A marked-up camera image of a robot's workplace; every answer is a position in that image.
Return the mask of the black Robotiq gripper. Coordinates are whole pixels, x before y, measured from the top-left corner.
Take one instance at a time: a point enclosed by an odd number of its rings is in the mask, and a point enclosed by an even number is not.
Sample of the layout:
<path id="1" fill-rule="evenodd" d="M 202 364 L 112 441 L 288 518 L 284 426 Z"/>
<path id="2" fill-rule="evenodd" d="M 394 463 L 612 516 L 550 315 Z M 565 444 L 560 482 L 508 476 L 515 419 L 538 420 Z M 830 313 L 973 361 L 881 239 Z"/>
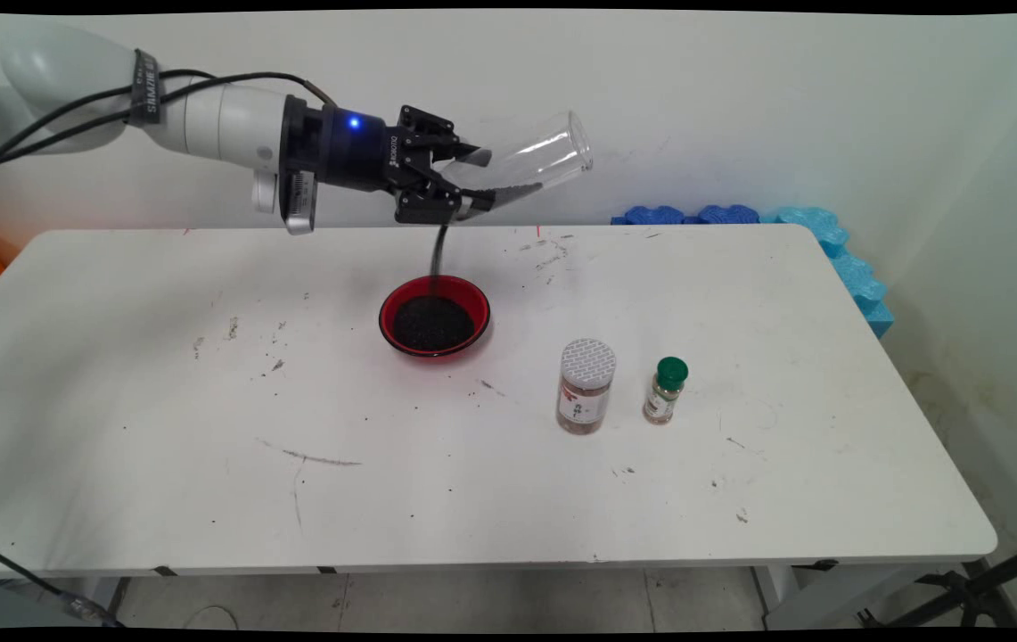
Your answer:
<path id="1" fill-rule="evenodd" d="M 395 219 L 403 225 L 450 225 L 496 206 L 495 190 L 462 188 L 441 179 L 412 182 L 403 164 L 423 157 L 428 164 L 451 161 L 485 168 L 492 151 L 469 144 L 455 132 L 454 122 L 411 105 L 403 105 L 398 121 L 333 107 L 309 107 L 287 96 L 281 127 L 281 188 L 307 172 L 314 182 L 362 192 L 394 194 Z"/>

